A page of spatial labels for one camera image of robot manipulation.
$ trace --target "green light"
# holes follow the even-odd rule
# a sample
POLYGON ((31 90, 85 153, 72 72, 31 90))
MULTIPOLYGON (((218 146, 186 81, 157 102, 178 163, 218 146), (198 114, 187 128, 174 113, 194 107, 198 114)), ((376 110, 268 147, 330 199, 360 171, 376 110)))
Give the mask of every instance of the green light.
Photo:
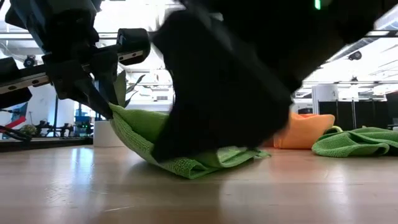
POLYGON ((315 0, 315 9, 321 10, 321 0, 315 0))

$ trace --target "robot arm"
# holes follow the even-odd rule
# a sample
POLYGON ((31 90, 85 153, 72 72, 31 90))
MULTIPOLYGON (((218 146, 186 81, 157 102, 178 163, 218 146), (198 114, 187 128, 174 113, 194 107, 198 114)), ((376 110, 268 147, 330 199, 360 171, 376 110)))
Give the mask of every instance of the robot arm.
POLYGON ((28 86, 51 83, 60 99, 76 100, 112 118, 108 102, 117 102, 117 64, 141 63, 150 42, 144 29, 120 29, 115 45, 97 48, 93 25, 100 5, 101 0, 11 0, 6 22, 27 29, 45 55, 43 65, 22 70, 11 58, 0 60, 0 108, 29 100, 28 86))

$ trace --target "green cloth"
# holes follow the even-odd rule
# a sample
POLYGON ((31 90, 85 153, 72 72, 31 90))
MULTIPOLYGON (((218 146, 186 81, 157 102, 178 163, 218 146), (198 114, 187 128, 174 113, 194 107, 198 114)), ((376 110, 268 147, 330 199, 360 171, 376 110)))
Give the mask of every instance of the green cloth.
POLYGON ((339 126, 333 126, 330 129, 326 130, 323 134, 331 134, 331 133, 339 133, 343 132, 342 128, 339 126))
POLYGON ((381 128, 359 128, 320 137, 312 151, 320 156, 382 156, 398 153, 398 132, 381 128))
POLYGON ((113 110, 113 119, 110 121, 113 130, 129 149, 147 162, 189 179, 237 166, 253 157, 269 156, 257 149, 226 147, 218 152, 206 152, 195 157, 177 158, 159 164, 150 153, 168 115, 144 110, 125 110, 112 104, 110 107, 113 110))

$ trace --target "red object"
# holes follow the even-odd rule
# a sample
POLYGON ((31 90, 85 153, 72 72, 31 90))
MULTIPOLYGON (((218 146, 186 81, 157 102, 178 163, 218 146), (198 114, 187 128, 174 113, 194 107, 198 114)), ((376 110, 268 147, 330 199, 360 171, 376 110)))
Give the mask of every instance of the red object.
POLYGON ((25 116, 21 116, 18 120, 15 120, 15 121, 13 121, 13 122, 11 122, 11 123, 5 125, 5 127, 6 127, 6 128, 13 128, 13 127, 16 127, 16 126, 22 124, 22 123, 25 122, 25 121, 26 121, 25 116))

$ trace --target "wooden floor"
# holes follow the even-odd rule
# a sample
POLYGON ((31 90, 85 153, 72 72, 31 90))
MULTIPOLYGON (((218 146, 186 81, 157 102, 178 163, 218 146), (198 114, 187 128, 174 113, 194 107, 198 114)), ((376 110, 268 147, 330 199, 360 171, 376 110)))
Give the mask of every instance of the wooden floor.
POLYGON ((0 154, 0 223, 397 223, 398 158, 272 158, 197 180, 126 148, 0 154))

